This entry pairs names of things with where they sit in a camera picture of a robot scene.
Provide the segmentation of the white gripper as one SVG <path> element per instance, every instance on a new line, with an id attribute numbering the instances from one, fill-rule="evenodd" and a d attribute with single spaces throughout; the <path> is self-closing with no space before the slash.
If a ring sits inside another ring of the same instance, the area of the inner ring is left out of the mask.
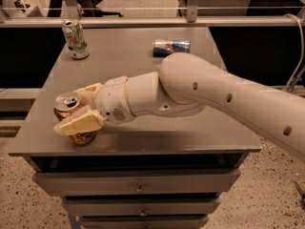
<path id="1" fill-rule="evenodd" d="M 103 85 L 94 83 L 75 90 L 88 104 L 96 108 L 81 108 L 57 123 L 53 129 L 59 135 L 69 136 L 98 131 L 106 119 L 112 124 L 135 120 L 127 101 L 127 76 L 108 80 Z"/>

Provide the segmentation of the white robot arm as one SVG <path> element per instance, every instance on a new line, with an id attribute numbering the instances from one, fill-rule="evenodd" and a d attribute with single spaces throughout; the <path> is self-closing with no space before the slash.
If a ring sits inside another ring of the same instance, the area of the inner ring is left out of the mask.
<path id="1" fill-rule="evenodd" d="M 173 53 L 156 72 L 117 77 L 55 98 L 66 116 L 54 126 L 69 136 L 141 115 L 195 115 L 209 106 L 276 146 L 305 158 L 305 98 L 231 73 L 190 53 Z"/>

